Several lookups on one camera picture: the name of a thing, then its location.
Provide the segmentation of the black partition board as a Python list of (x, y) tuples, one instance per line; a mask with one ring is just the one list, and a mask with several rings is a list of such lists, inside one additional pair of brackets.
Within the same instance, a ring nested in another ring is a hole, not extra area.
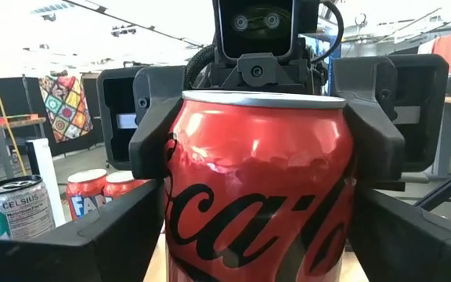
[[(45, 103), (41, 97), (38, 78), (26, 77), (27, 93), (23, 86), (22, 75), (14, 78), (0, 78), (0, 96), (8, 116), (36, 113), (47, 117)], [(85, 96), (89, 113), (93, 121), (93, 130), (77, 139), (57, 143), (52, 133), (50, 121), (43, 124), (45, 136), (49, 139), (52, 156), (87, 149), (103, 142), (103, 133), (99, 117), (99, 103), (96, 91), (96, 79), (87, 79)]]

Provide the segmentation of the black corrugated conduit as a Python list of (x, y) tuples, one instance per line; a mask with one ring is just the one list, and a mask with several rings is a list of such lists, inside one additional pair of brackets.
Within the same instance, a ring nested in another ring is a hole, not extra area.
[(192, 89), (198, 74), (208, 64), (215, 61), (215, 44), (210, 44), (198, 51), (186, 65), (185, 89)]

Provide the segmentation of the wooden workbench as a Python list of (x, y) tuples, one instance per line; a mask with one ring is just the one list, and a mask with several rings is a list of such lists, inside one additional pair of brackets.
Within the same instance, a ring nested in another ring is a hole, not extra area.
[(45, 117), (39, 117), (37, 114), (23, 114), (10, 117), (0, 117), (0, 167), (4, 168), (5, 177), (12, 178), (16, 170), (14, 164), (14, 157), (9, 149), (9, 143), (5, 139), (5, 131), (7, 131), (12, 140), (12, 146), (15, 149), (17, 160), (20, 163), (21, 171), (26, 174), (26, 168), (23, 161), (20, 158), (18, 152), (18, 144), (14, 139), (12, 130), (14, 128), (21, 128), (27, 126), (34, 126), (35, 131), (39, 132), (38, 136), (45, 137), (45, 131), (43, 124), (46, 122)]

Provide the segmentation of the white Celsius can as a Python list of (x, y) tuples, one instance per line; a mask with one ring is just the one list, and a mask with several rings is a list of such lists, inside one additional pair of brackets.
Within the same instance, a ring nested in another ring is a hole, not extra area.
[(55, 227), (48, 191), (41, 176), (0, 180), (0, 239), (31, 239)]

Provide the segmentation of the red Fanta strawberry can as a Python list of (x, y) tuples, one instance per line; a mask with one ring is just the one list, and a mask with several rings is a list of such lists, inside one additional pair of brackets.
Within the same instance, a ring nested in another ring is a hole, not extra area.
[(103, 196), (106, 175), (106, 169), (96, 168), (74, 173), (67, 178), (66, 195), (73, 220), (81, 218), (106, 203)]
[(113, 172), (106, 177), (103, 196), (110, 202), (147, 182), (148, 179), (135, 179), (131, 171)]

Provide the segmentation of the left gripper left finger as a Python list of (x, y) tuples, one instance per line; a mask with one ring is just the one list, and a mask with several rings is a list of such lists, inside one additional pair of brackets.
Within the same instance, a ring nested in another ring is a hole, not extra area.
[(150, 180), (30, 240), (0, 240), (0, 282), (143, 282), (163, 224)]

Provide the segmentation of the orange hanging cloth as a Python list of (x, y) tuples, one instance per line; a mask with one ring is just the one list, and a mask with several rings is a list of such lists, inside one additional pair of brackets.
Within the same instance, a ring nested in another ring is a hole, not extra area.
[(440, 55), (448, 63), (449, 74), (451, 74), (451, 34), (437, 37), (421, 44), (417, 53)]

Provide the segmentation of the red Coca-Cola Zero can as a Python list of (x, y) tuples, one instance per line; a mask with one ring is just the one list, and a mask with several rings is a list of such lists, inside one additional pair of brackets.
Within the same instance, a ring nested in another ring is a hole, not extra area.
[(338, 282), (355, 192), (345, 100), (183, 101), (165, 146), (168, 282)]

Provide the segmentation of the white tower fan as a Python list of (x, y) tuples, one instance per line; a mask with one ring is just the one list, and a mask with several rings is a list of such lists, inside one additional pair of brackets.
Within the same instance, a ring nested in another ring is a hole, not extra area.
[(55, 225), (56, 227), (62, 226), (67, 221), (63, 211), (49, 141), (46, 138), (28, 139), (26, 148), (32, 174), (42, 177), (48, 191)]

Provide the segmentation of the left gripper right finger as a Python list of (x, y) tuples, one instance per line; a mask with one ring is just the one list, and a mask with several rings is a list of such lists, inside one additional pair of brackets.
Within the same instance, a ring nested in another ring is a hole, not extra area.
[(348, 240), (370, 282), (451, 282), (451, 221), (359, 188)]

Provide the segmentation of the black metal strut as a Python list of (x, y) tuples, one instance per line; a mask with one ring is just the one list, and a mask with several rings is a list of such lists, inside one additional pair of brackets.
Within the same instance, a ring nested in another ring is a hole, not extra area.
[(451, 178), (417, 201), (414, 206), (432, 211), (451, 198)]

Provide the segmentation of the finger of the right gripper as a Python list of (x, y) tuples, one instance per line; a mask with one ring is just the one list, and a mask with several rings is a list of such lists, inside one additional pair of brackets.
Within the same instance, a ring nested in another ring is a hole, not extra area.
[(358, 179), (395, 181), (405, 138), (393, 125), (398, 71), (385, 56), (333, 61), (332, 95), (347, 101), (345, 119), (355, 141)]
[(133, 82), (138, 127), (128, 144), (132, 174), (137, 179), (167, 175), (165, 144), (182, 108), (184, 66), (144, 67)]

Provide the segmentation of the colourful patchwork quilt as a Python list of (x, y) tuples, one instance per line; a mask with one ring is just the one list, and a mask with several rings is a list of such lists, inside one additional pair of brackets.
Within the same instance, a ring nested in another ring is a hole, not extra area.
[(93, 130), (92, 118), (82, 80), (75, 76), (38, 79), (41, 97), (57, 143), (89, 134)]

